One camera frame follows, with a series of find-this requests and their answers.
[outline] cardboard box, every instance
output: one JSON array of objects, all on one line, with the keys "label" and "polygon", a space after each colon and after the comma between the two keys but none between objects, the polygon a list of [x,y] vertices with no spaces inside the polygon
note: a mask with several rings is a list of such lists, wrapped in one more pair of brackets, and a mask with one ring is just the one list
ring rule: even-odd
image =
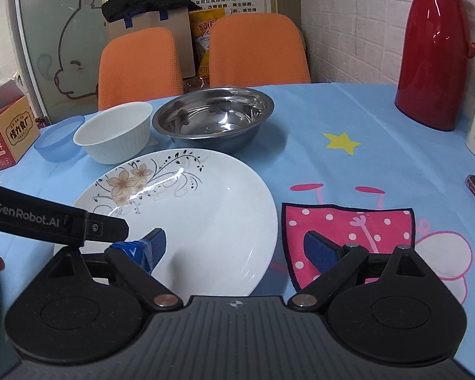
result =
[{"label": "cardboard box", "polygon": [[39,135],[28,98],[14,81],[0,86],[0,170],[14,166]]},{"label": "cardboard box", "polygon": [[190,20],[186,7],[174,10],[150,11],[131,19],[132,26],[126,27],[125,20],[113,21],[107,24],[109,40],[113,40],[122,35],[144,30],[150,27],[165,27],[174,34],[176,48],[178,49],[179,65],[183,78],[195,76],[195,65],[193,62],[192,35],[190,32]]}]

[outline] stainless steel bowl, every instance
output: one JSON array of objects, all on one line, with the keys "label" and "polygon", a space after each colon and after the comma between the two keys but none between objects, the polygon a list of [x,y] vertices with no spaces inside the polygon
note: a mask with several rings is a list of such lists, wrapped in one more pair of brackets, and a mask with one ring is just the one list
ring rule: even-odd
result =
[{"label": "stainless steel bowl", "polygon": [[251,88],[209,88],[161,106],[153,127],[179,147],[233,153],[255,137],[274,108],[271,97]]}]

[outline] floral pattern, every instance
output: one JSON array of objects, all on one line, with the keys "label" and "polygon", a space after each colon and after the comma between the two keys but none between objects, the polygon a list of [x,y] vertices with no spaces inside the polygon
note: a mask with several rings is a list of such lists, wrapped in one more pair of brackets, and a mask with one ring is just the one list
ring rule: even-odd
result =
[{"label": "floral pattern", "polygon": [[143,198],[159,200],[171,194],[181,197],[197,190],[201,180],[191,170],[194,163],[196,171],[202,172],[204,167],[200,156],[194,155],[197,151],[200,152],[185,149],[163,153],[162,162],[146,155],[116,167],[112,171],[115,175],[108,173],[95,182],[99,192],[93,196],[98,203],[93,212],[118,216],[134,210],[140,214]]},{"label": "floral pattern", "polygon": [[118,177],[111,177],[107,179],[107,182],[112,187],[111,197],[113,200],[127,200],[132,195],[131,187],[138,183],[138,179],[135,177],[130,178],[127,170],[122,170]]},{"label": "floral pattern", "polygon": [[149,168],[146,168],[146,165],[144,163],[142,163],[138,168],[132,168],[132,170],[130,171],[137,179],[137,181],[140,181],[142,183],[146,183],[146,181],[148,181],[148,176],[151,176],[153,174],[153,171]]}]

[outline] glass door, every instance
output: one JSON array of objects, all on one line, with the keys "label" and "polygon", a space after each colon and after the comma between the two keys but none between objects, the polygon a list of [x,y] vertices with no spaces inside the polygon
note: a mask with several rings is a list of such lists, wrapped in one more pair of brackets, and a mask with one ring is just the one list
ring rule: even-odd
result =
[{"label": "glass door", "polygon": [[52,123],[97,111],[109,41],[100,7],[101,0],[16,0],[29,74]]}]

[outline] metal screw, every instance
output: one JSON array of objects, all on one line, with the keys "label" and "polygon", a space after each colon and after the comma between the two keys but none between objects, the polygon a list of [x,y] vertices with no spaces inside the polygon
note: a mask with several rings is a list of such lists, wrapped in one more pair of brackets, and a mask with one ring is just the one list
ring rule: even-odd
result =
[{"label": "metal screw", "polygon": [[153,299],[159,307],[172,307],[178,303],[179,299],[174,294],[161,294]]},{"label": "metal screw", "polygon": [[317,304],[317,298],[311,294],[297,294],[292,298],[292,303],[299,307],[311,307]]}]

